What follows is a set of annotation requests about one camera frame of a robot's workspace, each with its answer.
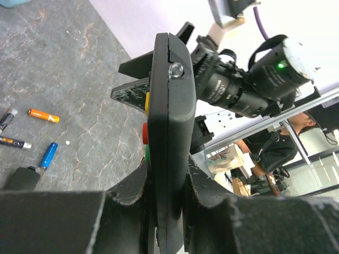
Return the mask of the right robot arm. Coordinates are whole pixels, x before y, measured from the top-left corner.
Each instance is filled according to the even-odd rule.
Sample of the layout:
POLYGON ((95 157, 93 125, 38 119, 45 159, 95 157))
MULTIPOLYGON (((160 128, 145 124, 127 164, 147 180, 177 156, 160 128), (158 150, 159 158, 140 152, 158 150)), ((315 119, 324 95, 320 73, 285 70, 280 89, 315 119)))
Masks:
POLYGON ((132 82, 114 88, 111 98, 148 113, 151 151, 193 153, 211 140, 194 134, 197 101, 234 112, 237 117, 277 116, 289 109, 296 90, 314 80, 315 70, 297 60, 300 43, 279 34, 263 42, 246 70, 236 65, 230 49, 218 50, 210 36, 198 37, 190 52, 186 44, 194 25, 177 34, 156 35, 153 51, 119 66, 132 82))

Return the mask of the black battery compartment cover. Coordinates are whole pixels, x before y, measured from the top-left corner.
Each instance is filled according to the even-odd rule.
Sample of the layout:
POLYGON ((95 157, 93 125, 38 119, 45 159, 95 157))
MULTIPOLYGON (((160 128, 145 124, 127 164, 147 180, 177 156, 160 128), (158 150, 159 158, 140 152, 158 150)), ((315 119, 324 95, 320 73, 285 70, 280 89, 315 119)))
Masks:
POLYGON ((6 182, 4 191, 34 191, 41 175, 35 167, 19 167, 6 182))

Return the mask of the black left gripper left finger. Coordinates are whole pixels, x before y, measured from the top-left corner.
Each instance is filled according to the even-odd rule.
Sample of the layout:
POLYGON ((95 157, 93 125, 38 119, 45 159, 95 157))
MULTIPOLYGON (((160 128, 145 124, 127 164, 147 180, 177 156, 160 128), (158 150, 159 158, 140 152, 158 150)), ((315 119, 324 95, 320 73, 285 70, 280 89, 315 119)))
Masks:
POLYGON ((147 163, 109 190, 1 192, 1 253, 153 253, 147 163))

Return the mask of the orange battery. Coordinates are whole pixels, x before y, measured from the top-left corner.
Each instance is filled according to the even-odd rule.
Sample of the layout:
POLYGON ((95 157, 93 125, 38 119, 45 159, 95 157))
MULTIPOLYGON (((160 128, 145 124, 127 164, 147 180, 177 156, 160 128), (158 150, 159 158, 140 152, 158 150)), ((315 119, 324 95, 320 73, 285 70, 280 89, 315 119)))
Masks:
POLYGON ((46 113, 46 112, 42 112, 42 111, 38 111, 35 109, 29 109, 28 111, 28 116, 32 116, 32 117, 36 117, 38 119, 44 120, 44 121, 48 121, 48 122, 52 122, 52 123, 58 123, 60 118, 58 116, 46 113))

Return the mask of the black remote control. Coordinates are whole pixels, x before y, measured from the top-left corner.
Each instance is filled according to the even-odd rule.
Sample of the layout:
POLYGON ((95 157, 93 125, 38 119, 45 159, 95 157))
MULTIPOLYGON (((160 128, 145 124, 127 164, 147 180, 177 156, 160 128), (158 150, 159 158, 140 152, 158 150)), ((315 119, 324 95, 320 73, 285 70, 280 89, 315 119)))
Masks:
POLYGON ((183 245, 182 202, 196 91, 190 53, 170 33, 156 35, 147 117, 150 168, 161 253, 183 245))

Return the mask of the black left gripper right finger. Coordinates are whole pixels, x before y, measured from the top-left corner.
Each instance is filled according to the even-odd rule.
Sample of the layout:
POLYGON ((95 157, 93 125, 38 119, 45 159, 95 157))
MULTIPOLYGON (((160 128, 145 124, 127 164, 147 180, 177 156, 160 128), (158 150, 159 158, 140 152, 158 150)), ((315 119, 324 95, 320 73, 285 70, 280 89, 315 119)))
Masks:
POLYGON ((183 207, 189 253, 338 253, 338 200, 235 195, 189 158, 183 207))

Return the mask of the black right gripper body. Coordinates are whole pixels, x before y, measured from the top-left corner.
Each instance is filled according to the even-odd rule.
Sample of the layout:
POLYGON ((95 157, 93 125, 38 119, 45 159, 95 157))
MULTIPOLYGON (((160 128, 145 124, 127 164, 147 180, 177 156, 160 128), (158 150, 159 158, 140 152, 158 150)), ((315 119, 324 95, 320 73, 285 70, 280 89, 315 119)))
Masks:
POLYGON ((204 79, 215 72, 219 46, 209 35, 199 35, 196 42, 197 46, 191 53, 194 79, 204 79))

